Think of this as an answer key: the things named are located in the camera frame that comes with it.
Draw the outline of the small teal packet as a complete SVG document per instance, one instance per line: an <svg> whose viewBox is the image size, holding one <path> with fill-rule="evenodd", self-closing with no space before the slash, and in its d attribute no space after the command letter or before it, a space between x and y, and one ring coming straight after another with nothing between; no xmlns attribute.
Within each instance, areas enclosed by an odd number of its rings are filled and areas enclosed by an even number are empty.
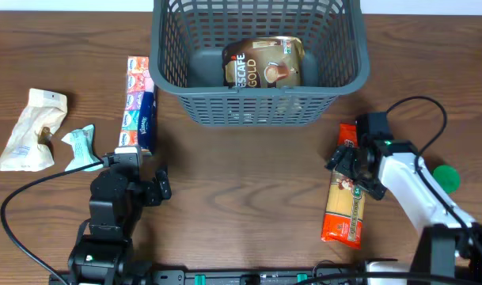
<svg viewBox="0 0 482 285"><path fill-rule="evenodd" d="M66 171L100 161L93 153L94 130L94 125L90 124L81 129L73 130L63 136L62 141L71 146L74 155L74 158L65 168Z"/></svg>

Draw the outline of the orange San Remo spaghetti pack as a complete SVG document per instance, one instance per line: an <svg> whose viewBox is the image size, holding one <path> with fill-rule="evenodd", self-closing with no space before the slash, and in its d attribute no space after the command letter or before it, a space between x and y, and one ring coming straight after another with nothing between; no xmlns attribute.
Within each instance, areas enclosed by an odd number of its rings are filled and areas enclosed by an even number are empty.
<svg viewBox="0 0 482 285"><path fill-rule="evenodd" d="M332 171L321 232L322 241L361 248L366 194L342 173Z"/></svg>

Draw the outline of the green capped small bottle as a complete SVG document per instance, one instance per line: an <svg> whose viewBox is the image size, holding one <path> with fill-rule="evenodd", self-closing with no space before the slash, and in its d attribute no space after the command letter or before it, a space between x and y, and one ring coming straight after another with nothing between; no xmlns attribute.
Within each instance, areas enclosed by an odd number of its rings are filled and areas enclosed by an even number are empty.
<svg viewBox="0 0 482 285"><path fill-rule="evenodd" d="M451 165L440 165L436 167L432 175L447 194L456 192L461 185L460 174Z"/></svg>

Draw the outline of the beige paper pouch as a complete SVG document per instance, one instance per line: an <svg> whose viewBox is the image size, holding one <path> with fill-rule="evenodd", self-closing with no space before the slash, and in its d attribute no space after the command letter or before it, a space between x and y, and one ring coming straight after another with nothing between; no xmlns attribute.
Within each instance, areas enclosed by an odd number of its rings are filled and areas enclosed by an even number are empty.
<svg viewBox="0 0 482 285"><path fill-rule="evenodd" d="M38 172L53 166L49 147L40 143L45 129L53 135L67 114L67 97L61 93L31 88L28 103L13 127L0 157L0 171Z"/></svg>

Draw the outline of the Kleenex pocket tissue multipack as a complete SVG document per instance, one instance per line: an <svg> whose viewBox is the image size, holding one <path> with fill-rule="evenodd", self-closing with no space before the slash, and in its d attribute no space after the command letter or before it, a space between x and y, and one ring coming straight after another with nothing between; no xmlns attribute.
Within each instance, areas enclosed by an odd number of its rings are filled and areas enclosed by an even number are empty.
<svg viewBox="0 0 482 285"><path fill-rule="evenodd" d="M139 146L143 154L152 155L156 140L157 102L149 58L129 56L126 79L119 146Z"/></svg>

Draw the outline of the Nescafe Gold coffee bag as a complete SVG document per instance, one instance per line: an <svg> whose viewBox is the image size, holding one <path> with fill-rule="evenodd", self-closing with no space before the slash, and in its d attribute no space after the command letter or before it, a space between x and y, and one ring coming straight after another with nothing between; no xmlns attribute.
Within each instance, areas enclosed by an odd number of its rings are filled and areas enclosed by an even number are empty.
<svg viewBox="0 0 482 285"><path fill-rule="evenodd" d="M222 51L223 84L237 88L283 88L301 84L301 40L272 36L240 40Z"/></svg>

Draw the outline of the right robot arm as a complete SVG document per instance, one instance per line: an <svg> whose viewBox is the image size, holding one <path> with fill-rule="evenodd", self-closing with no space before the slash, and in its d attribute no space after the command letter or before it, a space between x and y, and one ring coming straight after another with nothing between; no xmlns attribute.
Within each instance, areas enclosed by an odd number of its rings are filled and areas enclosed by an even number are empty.
<svg viewBox="0 0 482 285"><path fill-rule="evenodd" d="M409 141L369 137L358 148L338 146L326 167L376 200L391 192L419 231L408 272L364 272L363 279L482 284L482 226L445 193Z"/></svg>

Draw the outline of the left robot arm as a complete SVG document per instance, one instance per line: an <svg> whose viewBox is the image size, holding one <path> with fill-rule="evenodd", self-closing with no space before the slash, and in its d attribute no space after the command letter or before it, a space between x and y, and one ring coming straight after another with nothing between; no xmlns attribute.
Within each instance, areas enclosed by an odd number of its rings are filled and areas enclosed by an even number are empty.
<svg viewBox="0 0 482 285"><path fill-rule="evenodd" d="M98 174L90 191L90 219L79 227L68 282L151 284L151 263L132 260L131 236L144 207L171 198L168 169L160 167L150 180L142 180L136 164L115 164Z"/></svg>

